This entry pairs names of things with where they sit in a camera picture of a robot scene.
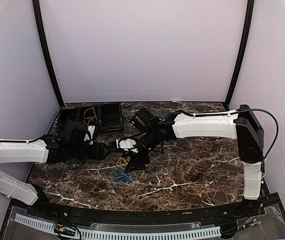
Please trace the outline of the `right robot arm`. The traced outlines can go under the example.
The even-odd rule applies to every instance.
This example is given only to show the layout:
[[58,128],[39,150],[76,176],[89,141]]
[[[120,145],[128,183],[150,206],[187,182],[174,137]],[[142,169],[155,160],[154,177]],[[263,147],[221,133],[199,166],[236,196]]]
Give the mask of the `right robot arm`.
[[245,199],[238,205],[237,212],[248,217],[257,209],[256,200],[261,194],[264,173],[264,129],[255,112],[266,111],[240,105],[236,110],[223,112],[187,113],[183,110],[170,112],[158,118],[147,109],[136,112],[130,122],[142,136],[140,139],[126,137],[116,146],[130,157],[127,172],[142,170],[150,163],[149,153],[165,141],[193,138],[217,137],[237,140],[238,155],[243,164]]

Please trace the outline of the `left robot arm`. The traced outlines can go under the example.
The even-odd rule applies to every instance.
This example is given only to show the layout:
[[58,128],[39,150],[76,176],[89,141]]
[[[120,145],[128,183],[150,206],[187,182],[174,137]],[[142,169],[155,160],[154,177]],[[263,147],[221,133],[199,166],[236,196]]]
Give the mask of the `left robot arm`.
[[[43,135],[33,140],[0,139],[0,164],[56,164],[71,160],[104,160],[110,148],[96,142],[100,133],[97,124],[84,125],[72,121],[57,135]],[[33,209],[42,218],[53,214],[53,206],[43,190],[22,182],[0,170],[0,194],[16,199]]]

